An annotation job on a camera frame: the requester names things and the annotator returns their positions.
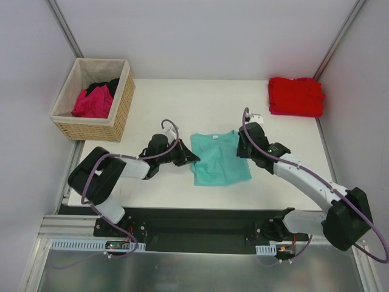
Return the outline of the teal t shirt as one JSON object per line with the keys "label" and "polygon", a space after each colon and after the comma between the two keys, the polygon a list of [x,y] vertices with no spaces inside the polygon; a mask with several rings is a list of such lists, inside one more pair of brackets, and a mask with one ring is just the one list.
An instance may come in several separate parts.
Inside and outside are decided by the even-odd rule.
{"label": "teal t shirt", "polygon": [[225,134],[193,134],[192,152],[199,161],[191,165],[195,186],[231,186],[252,179],[246,159],[236,155],[239,135],[237,131]]}

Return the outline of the wicker laundry basket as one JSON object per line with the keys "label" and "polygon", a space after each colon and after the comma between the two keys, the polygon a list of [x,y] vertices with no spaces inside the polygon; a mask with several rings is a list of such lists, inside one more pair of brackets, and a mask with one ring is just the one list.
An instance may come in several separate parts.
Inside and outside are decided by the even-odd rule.
{"label": "wicker laundry basket", "polygon": [[[71,114],[79,93],[92,83],[119,80],[105,119]],[[126,59],[77,58],[50,113],[52,121],[72,141],[120,142],[126,126],[135,84]]]}

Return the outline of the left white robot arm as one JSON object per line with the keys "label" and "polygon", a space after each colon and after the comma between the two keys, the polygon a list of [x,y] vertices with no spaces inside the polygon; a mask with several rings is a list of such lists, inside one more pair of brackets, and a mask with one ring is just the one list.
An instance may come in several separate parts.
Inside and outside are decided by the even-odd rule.
{"label": "left white robot arm", "polygon": [[121,237],[127,233],[129,223],[124,219],[124,208],[111,194],[120,177],[148,180],[158,173],[162,164],[180,167],[199,160],[181,139],[155,134],[138,158],[114,156],[102,147],[95,147],[70,173],[67,183],[81,196],[82,202],[93,205],[109,219],[109,232]]}

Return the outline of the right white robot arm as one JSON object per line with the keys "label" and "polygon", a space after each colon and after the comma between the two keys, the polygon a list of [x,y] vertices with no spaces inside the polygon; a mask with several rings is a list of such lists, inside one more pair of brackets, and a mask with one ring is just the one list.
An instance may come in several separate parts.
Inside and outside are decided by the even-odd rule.
{"label": "right white robot arm", "polygon": [[263,225],[264,237],[281,242],[294,234],[319,235],[346,251],[371,229],[373,218],[362,189],[347,189],[323,179],[283,144],[269,143],[256,122],[242,125],[238,136],[237,157],[250,159],[257,167],[289,182],[321,209],[316,212],[287,207]]}

